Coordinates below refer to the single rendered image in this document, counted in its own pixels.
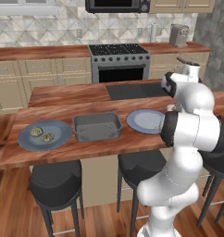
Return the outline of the grey tupperware container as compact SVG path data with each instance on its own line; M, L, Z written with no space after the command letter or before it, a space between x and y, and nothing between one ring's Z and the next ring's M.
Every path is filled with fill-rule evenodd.
M79 143L117 139L123 129L119 116L113 112L76 116L72 123Z

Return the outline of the black island hob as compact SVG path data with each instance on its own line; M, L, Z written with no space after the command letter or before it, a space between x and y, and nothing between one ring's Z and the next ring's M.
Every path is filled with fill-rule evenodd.
M106 87L112 100L140 99L147 97L168 96L159 82L110 85Z

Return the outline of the steel range oven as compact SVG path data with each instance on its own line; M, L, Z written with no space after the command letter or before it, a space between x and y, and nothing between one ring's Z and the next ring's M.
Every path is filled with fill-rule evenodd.
M139 44L91 44L88 48L92 83L148 79L151 54Z

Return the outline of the white paper towel roll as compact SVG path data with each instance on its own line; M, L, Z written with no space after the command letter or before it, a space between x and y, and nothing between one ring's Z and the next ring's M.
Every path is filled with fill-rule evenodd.
M156 35L157 35L157 24L153 23L151 25L151 34L150 34L150 42L156 43Z

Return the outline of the white window frame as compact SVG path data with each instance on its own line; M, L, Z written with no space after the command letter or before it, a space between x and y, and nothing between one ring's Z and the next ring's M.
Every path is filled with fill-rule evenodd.
M0 16L57 16L56 0L0 0Z

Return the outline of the beige dumpling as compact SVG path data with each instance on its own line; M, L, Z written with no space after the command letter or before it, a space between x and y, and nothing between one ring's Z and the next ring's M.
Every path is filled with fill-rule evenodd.
M44 143L49 143L49 142L53 141L54 138L55 138L55 135L53 133L44 133L41 136L41 141Z
M32 137L39 137L43 134L43 129L41 127L33 127L31 129L31 136Z

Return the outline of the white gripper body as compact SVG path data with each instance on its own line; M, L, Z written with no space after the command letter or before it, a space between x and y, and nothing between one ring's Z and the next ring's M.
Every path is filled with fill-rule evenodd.
M185 64L182 67L181 73L188 77L187 81L199 82L199 69L200 66L196 67Z

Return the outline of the grey coffee machine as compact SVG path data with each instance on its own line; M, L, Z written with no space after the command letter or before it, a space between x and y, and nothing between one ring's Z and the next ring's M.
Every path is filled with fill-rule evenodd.
M190 29L187 25L172 24L169 36L169 44L176 48L186 48Z

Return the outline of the black microwave oven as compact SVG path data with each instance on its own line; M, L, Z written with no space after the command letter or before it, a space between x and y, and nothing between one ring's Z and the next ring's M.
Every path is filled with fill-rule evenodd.
M148 13L150 0L85 0L89 13Z

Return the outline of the black bar stool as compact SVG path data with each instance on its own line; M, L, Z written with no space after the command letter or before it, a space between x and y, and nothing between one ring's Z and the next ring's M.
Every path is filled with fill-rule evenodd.
M81 237L77 212L77 199L80 199L81 217L84 218L80 160L34 166L30 189L41 208L49 237L54 237L52 211L67 207L71 208L76 237Z
M141 181L155 176L167 161L159 150L118 155L117 211L120 208L121 185L125 181L132 189L130 237L133 237L138 210L137 187Z
M224 180L224 151L221 153L201 152L203 165L209 171L209 177L206 181L202 196L208 192L205 204L197 221L197 226L200 227L205 217L205 214L211 205L211 202L218 190L220 183Z

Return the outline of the blue-grey plate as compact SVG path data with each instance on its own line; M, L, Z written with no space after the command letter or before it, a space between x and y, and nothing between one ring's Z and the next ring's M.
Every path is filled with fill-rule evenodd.
M31 129L33 127L41 127L44 133L53 133L55 138L49 143L41 141L41 136L32 137ZM31 125L23 128L18 137L19 146L25 150L33 152L42 152L54 150L66 143L72 134L71 127L67 122L61 120L42 120L34 122Z
M165 114L152 109L131 111L126 122L133 130L144 134L159 134L162 130Z

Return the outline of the beige base cupboard run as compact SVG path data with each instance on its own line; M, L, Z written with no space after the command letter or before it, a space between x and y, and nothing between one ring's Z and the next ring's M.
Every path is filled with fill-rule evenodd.
M34 87L91 82L89 57L0 61L0 114L27 107Z
M187 61L198 63L200 65L199 77L203 78L209 58L208 52L151 55L149 79L161 79L168 71L180 73L183 64L177 59L178 56Z

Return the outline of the beige island cabinet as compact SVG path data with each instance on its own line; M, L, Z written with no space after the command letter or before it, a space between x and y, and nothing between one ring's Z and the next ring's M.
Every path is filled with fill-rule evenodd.
M81 161L82 195L85 207L117 202L118 156L100 156Z

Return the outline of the beige wall cupboards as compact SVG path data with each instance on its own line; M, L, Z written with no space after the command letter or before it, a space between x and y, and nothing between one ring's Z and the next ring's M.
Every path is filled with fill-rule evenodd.
M150 13L211 13L215 0L151 0Z

